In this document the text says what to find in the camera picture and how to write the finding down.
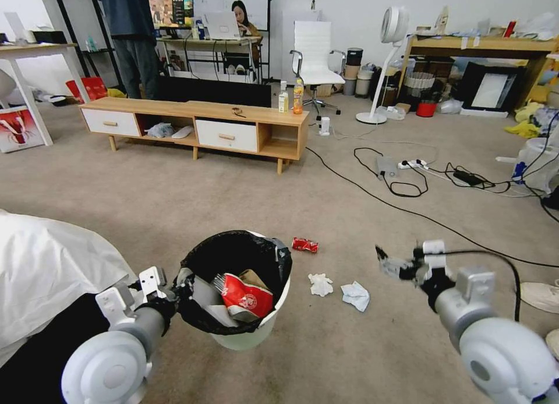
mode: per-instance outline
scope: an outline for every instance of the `wooden cabinet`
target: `wooden cabinet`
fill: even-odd
[[[307,143],[310,116],[277,109],[219,104],[132,100],[105,97],[80,106],[91,132],[109,135],[116,151],[115,136],[156,140],[198,148],[243,152],[276,158],[277,171],[290,160],[299,160]],[[158,122],[169,122],[175,130],[194,125],[194,132],[182,139],[153,138],[147,130]]]

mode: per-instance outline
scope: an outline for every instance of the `white drawer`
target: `white drawer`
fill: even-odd
[[[87,127],[92,132],[141,136],[133,113],[82,109]]]
[[[196,120],[200,145],[258,152],[256,125]]]

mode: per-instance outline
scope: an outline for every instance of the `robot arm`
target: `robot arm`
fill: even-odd
[[[542,338],[491,307],[495,276],[481,267],[447,276],[444,243],[425,242],[409,261],[376,247],[381,271],[411,280],[439,314],[472,381],[497,404],[559,403],[559,371]]]
[[[178,295],[166,284],[163,270],[150,267],[133,289],[118,283],[95,297],[109,331],[89,339],[68,360],[61,382],[68,404],[141,401],[153,353],[176,313]]]

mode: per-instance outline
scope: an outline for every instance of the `office chair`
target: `office chair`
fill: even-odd
[[[317,120],[320,120],[321,107],[340,109],[322,100],[317,100],[316,90],[319,85],[344,84],[345,80],[328,68],[328,55],[339,53],[342,55],[342,68],[345,67],[345,53],[330,48],[330,22],[295,22],[295,47],[289,52],[292,55],[293,72],[303,80],[306,86],[310,86],[312,98],[303,102],[303,105],[313,104],[317,112]]]

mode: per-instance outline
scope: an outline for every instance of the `white pedestal fan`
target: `white pedestal fan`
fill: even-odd
[[[394,47],[388,54],[387,58],[384,60],[383,69],[380,73],[380,78],[378,79],[377,89],[374,92],[374,100],[371,111],[358,113],[355,115],[355,118],[359,122],[371,123],[374,125],[386,122],[386,116],[375,113],[375,110],[377,108],[378,97],[383,86],[384,76],[386,75],[388,63],[402,45],[408,31],[408,23],[409,13],[404,7],[392,6],[386,10],[386,13],[384,13],[383,28],[380,31],[380,40],[383,43],[392,43],[392,46]]]

